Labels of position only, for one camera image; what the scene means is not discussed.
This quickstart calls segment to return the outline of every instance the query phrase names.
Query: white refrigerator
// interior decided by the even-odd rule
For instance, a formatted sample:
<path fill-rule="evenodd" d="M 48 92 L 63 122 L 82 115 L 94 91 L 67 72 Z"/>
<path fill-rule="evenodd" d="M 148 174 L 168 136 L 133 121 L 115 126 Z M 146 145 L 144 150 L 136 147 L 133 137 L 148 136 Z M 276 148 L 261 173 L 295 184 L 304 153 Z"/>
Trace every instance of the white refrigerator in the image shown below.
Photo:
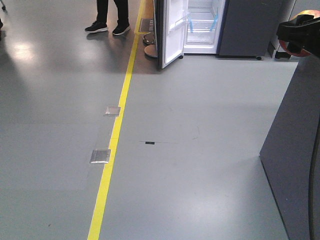
<path fill-rule="evenodd" d="M 157 0 L 159 67 L 184 54 L 216 54 L 224 9 L 225 0 Z"/>

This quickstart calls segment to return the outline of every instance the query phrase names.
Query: refrigerator shelf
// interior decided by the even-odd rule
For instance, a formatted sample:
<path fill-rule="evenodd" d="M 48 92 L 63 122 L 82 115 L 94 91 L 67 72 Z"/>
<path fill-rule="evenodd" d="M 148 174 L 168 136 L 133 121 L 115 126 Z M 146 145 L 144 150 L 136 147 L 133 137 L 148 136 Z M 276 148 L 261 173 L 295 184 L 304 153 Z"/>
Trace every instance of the refrigerator shelf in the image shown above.
<path fill-rule="evenodd" d="M 217 15 L 211 9 L 202 11 L 189 8 L 186 44 L 213 44 Z"/>

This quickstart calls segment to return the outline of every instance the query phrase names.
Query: appliance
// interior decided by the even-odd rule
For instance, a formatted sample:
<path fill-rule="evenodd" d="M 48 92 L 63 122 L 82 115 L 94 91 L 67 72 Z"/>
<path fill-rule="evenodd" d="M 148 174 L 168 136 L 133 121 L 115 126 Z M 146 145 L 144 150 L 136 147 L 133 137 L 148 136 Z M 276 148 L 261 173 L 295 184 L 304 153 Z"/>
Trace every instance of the appliance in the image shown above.
<path fill-rule="evenodd" d="M 161 68 L 184 53 L 217 53 L 225 0 L 158 0 L 156 3 Z"/>
<path fill-rule="evenodd" d="M 157 0 L 158 67 L 184 54 L 264 56 L 282 0 Z"/>

